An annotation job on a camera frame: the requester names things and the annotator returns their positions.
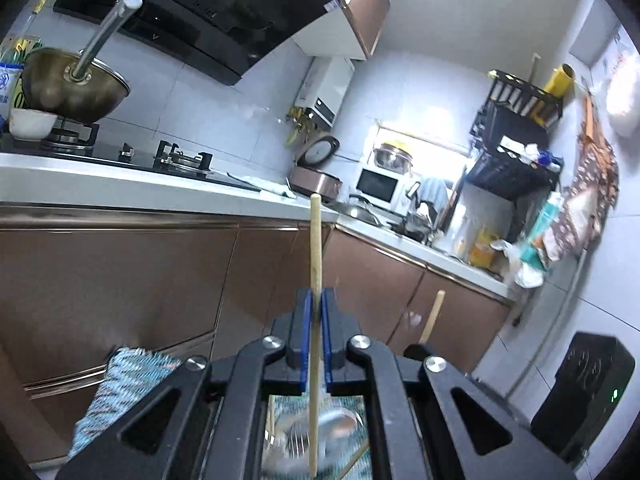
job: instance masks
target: pot handle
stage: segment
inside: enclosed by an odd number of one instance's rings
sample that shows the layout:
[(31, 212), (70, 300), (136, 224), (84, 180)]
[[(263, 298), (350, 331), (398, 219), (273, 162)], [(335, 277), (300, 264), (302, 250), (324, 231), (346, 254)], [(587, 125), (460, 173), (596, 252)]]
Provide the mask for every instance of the pot handle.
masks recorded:
[(113, 9), (104, 17), (98, 31), (82, 51), (78, 63), (71, 69), (70, 79), (83, 81), (91, 62), (100, 52), (104, 43), (142, 6), (142, 0), (118, 0)]

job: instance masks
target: white bowl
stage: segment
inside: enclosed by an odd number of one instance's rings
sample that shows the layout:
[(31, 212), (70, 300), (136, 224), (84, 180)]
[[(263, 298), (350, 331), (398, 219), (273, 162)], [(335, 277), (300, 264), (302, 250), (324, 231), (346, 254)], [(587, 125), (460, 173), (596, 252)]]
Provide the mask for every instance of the white bowl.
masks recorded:
[(9, 114), (9, 131), (14, 139), (42, 140), (49, 135), (58, 116), (28, 108), (14, 108)]

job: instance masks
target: triangular cutout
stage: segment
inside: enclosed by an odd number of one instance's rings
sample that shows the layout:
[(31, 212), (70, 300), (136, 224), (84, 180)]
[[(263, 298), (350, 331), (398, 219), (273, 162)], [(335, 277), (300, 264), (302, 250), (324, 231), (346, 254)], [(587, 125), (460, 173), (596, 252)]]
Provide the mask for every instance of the triangular cutout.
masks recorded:
[(174, 414), (178, 399), (180, 390), (173, 388), (167, 391), (131, 422), (122, 432), (121, 441), (145, 454), (155, 454)]
[(466, 432), (478, 455), (484, 456), (507, 444), (513, 437), (491, 415), (475, 402), (462, 388), (454, 388), (451, 397), (456, 403)]

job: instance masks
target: black range hood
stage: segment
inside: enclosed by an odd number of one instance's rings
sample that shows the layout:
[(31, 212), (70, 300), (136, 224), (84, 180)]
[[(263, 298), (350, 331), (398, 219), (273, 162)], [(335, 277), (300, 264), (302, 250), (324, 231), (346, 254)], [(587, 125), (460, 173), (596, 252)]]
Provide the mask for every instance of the black range hood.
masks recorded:
[[(57, 0), (54, 10), (100, 22), (116, 0)], [(331, 9), (334, 0), (144, 0), (121, 32), (226, 85)]]

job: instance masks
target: black glass stovetop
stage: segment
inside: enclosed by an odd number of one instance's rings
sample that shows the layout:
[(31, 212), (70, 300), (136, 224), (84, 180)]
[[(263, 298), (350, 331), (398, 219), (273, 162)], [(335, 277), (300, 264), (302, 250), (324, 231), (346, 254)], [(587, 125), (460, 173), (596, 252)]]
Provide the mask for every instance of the black glass stovetop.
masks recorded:
[(60, 158), (63, 160), (76, 160), (78, 162), (90, 162), (92, 164), (102, 164), (113, 166), (114, 168), (126, 168), (128, 170), (149, 171), (151, 173), (167, 174), (181, 178), (210, 182), (212, 184), (222, 184), (223, 186), (236, 187), (250, 191), (260, 191), (242, 180), (238, 180), (229, 174), (212, 171), (208, 174), (194, 173), (193, 171), (180, 170), (175, 166), (159, 164), (154, 154), (135, 151), (131, 158), (120, 155), (122, 147), (110, 146), (101, 142), (96, 142), (92, 149), (85, 150), (84, 153), (69, 153), (55, 151), (44, 148), (39, 142), (25, 142), (15, 140), (10, 134), (4, 133), (0, 139), (0, 151), (5, 153), (20, 153), (21, 155), (46, 156), (50, 158)]

